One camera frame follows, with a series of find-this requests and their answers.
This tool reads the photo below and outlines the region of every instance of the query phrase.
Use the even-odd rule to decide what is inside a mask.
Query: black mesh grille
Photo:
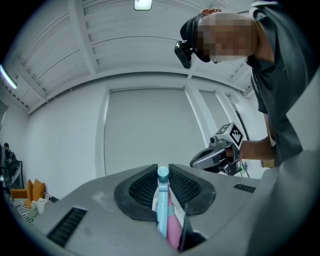
[[[86,213],[84,209],[73,207],[47,237],[64,247]]]
[[[200,194],[201,186],[192,179],[175,171],[170,165],[169,172],[170,188],[182,209],[185,209],[185,204]]]
[[[129,187],[129,195],[139,204],[152,209],[154,195],[158,187],[158,166],[139,178]]]
[[[249,193],[253,193],[256,190],[256,188],[253,186],[247,186],[247,185],[243,185],[243,184],[239,184],[239,183],[237,185],[235,185],[234,188],[238,189],[238,190],[246,191]]]

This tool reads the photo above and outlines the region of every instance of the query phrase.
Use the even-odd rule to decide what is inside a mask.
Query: ceiling light
[[[16,89],[17,88],[16,83],[10,78],[10,76],[7,74],[7,72],[4,70],[1,64],[0,64],[0,72],[5,78],[5,80],[9,83],[9,85],[11,85],[14,89]]]
[[[134,0],[134,9],[137,11],[148,11],[151,5],[152,0]]]

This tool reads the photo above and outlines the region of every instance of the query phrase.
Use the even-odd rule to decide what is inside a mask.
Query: white ceiling
[[[125,73],[185,74],[248,92],[244,59],[219,64],[196,60],[185,69],[174,45],[181,39],[181,26],[202,9],[241,12],[252,2],[153,0],[151,10],[136,11],[134,0],[49,0],[29,18],[3,61],[18,84],[7,90],[29,113],[74,86]]]

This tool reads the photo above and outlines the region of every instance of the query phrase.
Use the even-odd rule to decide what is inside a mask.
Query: orange pillow
[[[34,185],[32,184],[32,181],[29,179],[27,184],[26,184],[26,194],[28,196],[28,199],[30,201],[32,201],[32,189],[33,189]]]
[[[32,203],[32,201],[31,201],[30,199],[28,199],[27,201],[24,201],[24,204],[26,205],[26,207],[27,207],[28,209],[31,208],[31,203]]]
[[[32,189],[33,201],[37,202],[39,198],[44,198],[45,190],[46,190],[46,184],[35,179],[33,183],[33,189]]]

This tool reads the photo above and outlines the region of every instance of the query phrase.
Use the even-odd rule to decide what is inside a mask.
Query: white wall
[[[26,179],[33,181],[37,178],[45,182],[47,191],[61,199],[81,184],[101,177],[102,167],[98,173],[97,166],[103,166],[104,163],[102,158],[104,155],[101,153],[104,142],[104,120],[108,113],[108,89],[186,86],[186,78],[182,76],[150,73],[143,75],[142,80],[140,76],[135,74],[88,82],[34,112],[25,129],[27,147],[23,161]],[[231,94],[250,139],[259,140],[267,135],[264,118],[258,112],[255,96],[247,99],[232,88],[204,79],[192,78],[190,84],[200,90],[219,89]],[[20,123],[23,120],[28,121],[28,117],[18,120]],[[24,125],[21,123],[18,126],[26,127],[27,121]],[[10,141],[8,143],[18,156],[20,152],[13,148],[14,143]]]
[[[208,91],[201,91],[200,93],[210,110],[217,129],[219,130],[222,126],[228,124],[229,119],[216,94]]]
[[[25,171],[26,162],[26,129],[29,117],[9,98],[1,95],[0,99],[8,106],[5,117],[3,119],[0,131],[0,143],[8,143],[10,150],[14,152],[16,158],[22,161],[23,171]],[[23,182],[26,185],[25,175],[23,174]]]
[[[97,122],[106,83],[91,82],[59,96],[30,116],[27,127],[27,179],[46,184],[61,199],[96,178]]]
[[[110,93],[104,148],[110,175],[150,164],[188,166],[204,144],[183,89],[139,89]]]

